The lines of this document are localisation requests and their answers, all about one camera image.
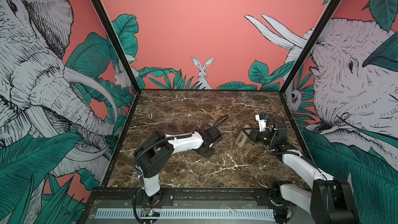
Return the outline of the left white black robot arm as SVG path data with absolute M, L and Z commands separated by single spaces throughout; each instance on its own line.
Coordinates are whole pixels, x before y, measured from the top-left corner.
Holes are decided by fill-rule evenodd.
M 139 175 L 145 195 L 153 197 L 159 194 L 159 174 L 172 155 L 193 150 L 209 159 L 215 151 L 213 143 L 219 141 L 221 137 L 220 130 L 215 126 L 208 129 L 193 129 L 189 133 L 179 135 L 167 135 L 162 131 L 153 133 L 136 150 L 132 163 L 132 168 Z

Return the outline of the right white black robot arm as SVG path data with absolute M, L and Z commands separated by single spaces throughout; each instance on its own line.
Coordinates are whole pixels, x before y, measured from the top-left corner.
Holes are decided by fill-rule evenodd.
M 311 214 L 316 224 L 360 222 L 351 185 L 323 171 L 288 143 L 287 125 L 264 114 L 256 115 L 258 128 L 244 128 L 253 142 L 267 145 L 267 152 L 294 170 L 309 186 L 302 189 L 289 181 L 276 181 L 269 197 L 274 206 L 290 202 Z

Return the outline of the white AC remote control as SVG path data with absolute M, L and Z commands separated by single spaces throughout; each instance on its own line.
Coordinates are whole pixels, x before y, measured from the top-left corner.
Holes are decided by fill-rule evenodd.
M 244 144 L 250 140 L 252 129 L 249 125 L 244 125 L 241 132 L 239 133 L 237 139 L 235 140 L 235 145 L 238 148 L 242 148 Z

